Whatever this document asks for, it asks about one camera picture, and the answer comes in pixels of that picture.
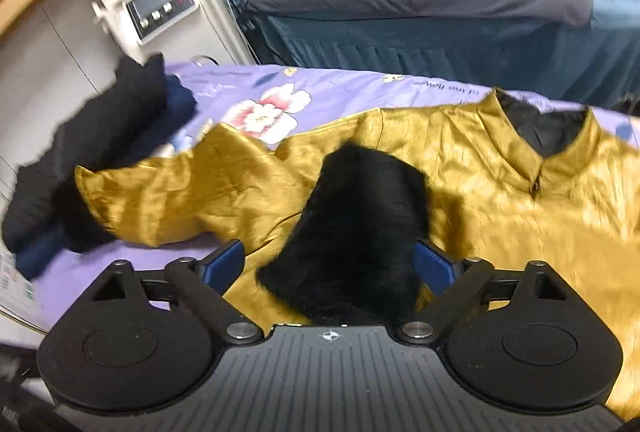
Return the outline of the gold satin jacket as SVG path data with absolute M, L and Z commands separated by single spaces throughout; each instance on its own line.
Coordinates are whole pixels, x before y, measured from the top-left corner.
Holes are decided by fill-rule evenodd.
M 376 108 L 269 148 L 229 122 L 188 152 L 130 168 L 78 168 L 91 215 L 117 238 L 160 247 L 211 233 L 244 244 L 227 292 L 269 329 L 305 314 L 264 285 L 326 157 L 345 144 L 405 163 L 427 188 L 434 244 L 515 270 L 549 262 L 612 329 L 624 351 L 608 406 L 639 412 L 639 153 L 589 108 L 541 112 L 499 90 L 475 104 Z

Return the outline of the dark folded clothes pile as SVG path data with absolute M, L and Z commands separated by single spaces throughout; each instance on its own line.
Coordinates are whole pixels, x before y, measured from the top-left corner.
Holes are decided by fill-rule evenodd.
M 1 226 L 16 269 L 34 280 L 64 249 L 86 253 L 113 241 L 82 199 L 76 169 L 133 166 L 168 143 L 195 107 L 192 92 L 166 72 L 162 54 L 143 64 L 122 57 L 115 82 L 58 126 L 37 161 L 18 169 Z

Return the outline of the purple floral bed sheet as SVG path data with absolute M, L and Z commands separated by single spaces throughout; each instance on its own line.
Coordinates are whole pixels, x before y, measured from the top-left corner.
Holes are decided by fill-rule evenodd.
M 177 72 L 195 94 L 198 115 L 180 131 L 175 149 L 156 158 L 171 158 L 192 150 L 221 122 L 229 122 L 269 148 L 276 148 L 290 136 L 371 109 L 475 104 L 495 91 L 487 86 L 371 71 L 184 65 Z M 541 112 L 589 108 L 602 129 L 639 152 L 636 119 L 605 109 L 549 100 L 533 92 L 516 92 L 515 98 Z M 116 237 L 111 244 L 93 252 L 64 251 L 36 282 L 42 317 L 48 324 L 56 322 L 96 276 L 117 259 L 126 259 L 142 270 L 159 270 L 179 249 L 205 252 L 213 249 L 216 240 L 223 239 L 202 233 L 185 241 L 149 247 Z

